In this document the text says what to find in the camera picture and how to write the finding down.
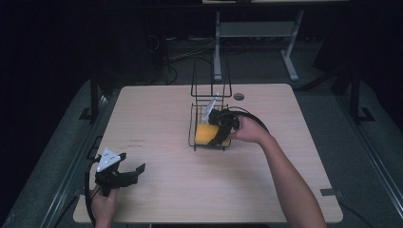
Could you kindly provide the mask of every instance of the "dark floor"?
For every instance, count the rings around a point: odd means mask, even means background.
[[[292,60],[300,79],[298,82],[291,82],[279,54],[284,44],[286,44],[284,41],[260,42],[259,45],[251,43],[237,47],[237,50],[241,50],[239,52],[232,52],[233,50],[226,52],[223,56],[228,59],[232,83],[283,83],[299,87],[323,74],[312,67],[321,43],[298,42],[292,54]],[[172,42],[170,54],[176,56],[186,53],[200,45],[201,43],[185,41]],[[156,85],[164,85],[167,81],[174,79],[173,84],[190,85],[194,61],[197,61],[199,68],[208,73],[211,59],[212,54],[206,53],[172,62],[171,66],[177,72],[176,78],[175,71],[172,70],[169,73],[166,69],[164,76]],[[340,204],[345,205],[342,206],[343,221],[329,224],[329,227],[403,227],[402,216],[394,207],[388,191],[385,190],[385,184],[376,171],[376,163],[373,163],[370,157],[371,151],[375,151],[393,177],[398,189],[403,189],[401,179],[403,134],[380,106],[374,92],[364,83],[361,84],[360,106],[368,107],[375,121],[361,125],[354,123],[346,107],[346,103],[349,102],[349,92],[344,95],[334,95],[331,91],[334,81],[335,79],[330,79],[309,91],[296,92],[298,103],[329,180],[338,192]],[[90,152],[97,136],[104,134],[119,91],[119,88],[115,88],[113,93],[107,96],[107,101],[100,103],[101,114],[98,120],[94,124],[89,124],[89,121],[79,120],[83,109],[90,106],[89,82],[83,85],[54,132],[43,156],[10,212],[9,222],[4,227],[53,227],[58,218],[61,219],[57,227],[90,227],[89,224],[78,224],[73,221],[72,213],[76,200],[71,205],[68,204],[74,196],[82,193],[84,170],[88,164],[86,153]],[[148,227],[147,224],[114,225],[114,227],[141,226]],[[182,225],[181,227],[200,226],[206,227],[203,225]],[[285,224],[270,224],[270,226],[287,227]],[[239,226],[231,224],[217,225],[217,227]]]

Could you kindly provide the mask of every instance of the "white metal frame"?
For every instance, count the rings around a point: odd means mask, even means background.
[[[220,12],[216,18],[216,46],[214,52],[214,79],[222,79],[220,42],[222,37],[289,37],[286,49],[281,51],[281,57],[292,81],[298,81],[298,76],[291,61],[291,52],[297,39],[299,26],[304,10],[300,10],[295,21],[291,22],[222,22]]]

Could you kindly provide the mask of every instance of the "table top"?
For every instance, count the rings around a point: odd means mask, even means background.
[[[225,98],[258,116],[317,197],[327,222],[342,220],[332,188],[296,97],[288,85],[232,85],[243,101]],[[199,92],[210,85],[199,85]],[[119,192],[116,222],[286,222],[261,148],[232,141],[225,150],[188,144],[190,85],[129,86],[122,89],[98,151],[127,153],[120,172],[146,163],[136,185]],[[95,167],[90,185],[94,187]],[[90,222],[84,197],[74,212]]]

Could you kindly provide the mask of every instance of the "black wire rack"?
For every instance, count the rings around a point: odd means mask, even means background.
[[[207,145],[196,143],[196,132],[199,124],[208,124],[208,119],[203,120],[206,107],[213,99],[216,99],[214,109],[222,110],[228,108],[228,104],[224,102],[225,98],[232,97],[231,77],[229,70],[225,75],[221,75],[221,79],[216,81],[211,70],[210,74],[202,75],[198,72],[197,61],[193,65],[192,86],[190,95],[195,98],[190,109],[190,125],[188,142],[196,151],[197,147],[209,147],[225,150],[228,145]]]

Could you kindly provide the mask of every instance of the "yellow sponge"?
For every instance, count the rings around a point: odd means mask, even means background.
[[[219,131],[219,127],[216,125],[210,125],[205,123],[199,123],[196,130],[195,143],[196,144],[208,144]],[[229,141],[222,142],[223,146],[228,146]]]

